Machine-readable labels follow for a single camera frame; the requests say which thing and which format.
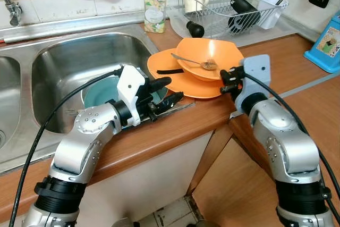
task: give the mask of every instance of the orange plate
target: orange plate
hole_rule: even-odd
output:
[[[172,82],[167,86],[168,89],[178,92],[182,91],[184,95],[193,98],[215,98],[221,95],[220,87],[223,86],[221,80],[214,82],[203,82],[196,79],[188,73],[178,74],[158,74],[157,70],[180,69],[181,66],[177,60],[171,56],[176,49],[168,49],[156,53],[148,59],[148,69],[154,78],[171,77]]]
[[[177,60],[184,70],[202,77],[205,81],[220,80],[221,69],[229,70],[233,66],[239,66],[240,60],[243,59],[242,53],[233,42],[208,38],[183,38],[177,45],[176,54],[199,63],[212,58],[217,64],[216,70],[206,70],[189,61]]]

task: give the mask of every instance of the wire dish rack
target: wire dish rack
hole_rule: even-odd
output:
[[[180,13],[193,22],[202,25],[205,36],[209,38],[223,38],[225,35],[238,35],[250,31],[257,24],[262,24],[277,8],[286,8],[286,5],[275,6],[265,10],[255,10],[245,13],[237,13],[232,8],[231,0],[209,0],[204,5],[198,0],[196,11],[185,12],[185,0],[178,0],[176,7]],[[253,7],[257,7],[259,0],[247,0]]]

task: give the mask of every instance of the stainless steel sink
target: stainless steel sink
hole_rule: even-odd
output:
[[[0,148],[13,135],[20,112],[20,65],[0,56]]]
[[[0,57],[0,130],[6,137],[0,148],[0,174],[23,165],[41,123],[67,93],[122,64],[139,66],[149,75],[147,59],[157,51],[139,25],[0,48],[0,56],[6,56]],[[179,104],[173,111],[186,106]],[[43,133],[33,161],[55,152],[82,108],[81,95],[75,95],[60,109]]]

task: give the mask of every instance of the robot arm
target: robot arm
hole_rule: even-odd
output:
[[[175,105],[183,93],[152,102],[151,93],[171,82],[170,78],[150,81],[138,68],[126,65],[117,85],[118,101],[82,110],[71,132],[60,142],[48,176],[37,183],[38,199],[28,211],[23,227],[73,227],[79,204],[91,179],[103,147],[122,127],[137,126],[142,117],[157,115]]]
[[[254,136],[267,150],[280,221],[286,227],[334,226],[324,201],[330,198],[330,190],[321,185],[317,146],[289,112],[268,99],[269,92],[244,76],[250,74],[269,85],[269,56],[246,58],[242,64],[221,71],[225,85],[221,92],[232,94],[237,110],[249,116]]]

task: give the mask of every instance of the pump dispenser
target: pump dispenser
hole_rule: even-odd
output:
[[[147,32],[165,31],[166,0],[144,0],[144,29]]]

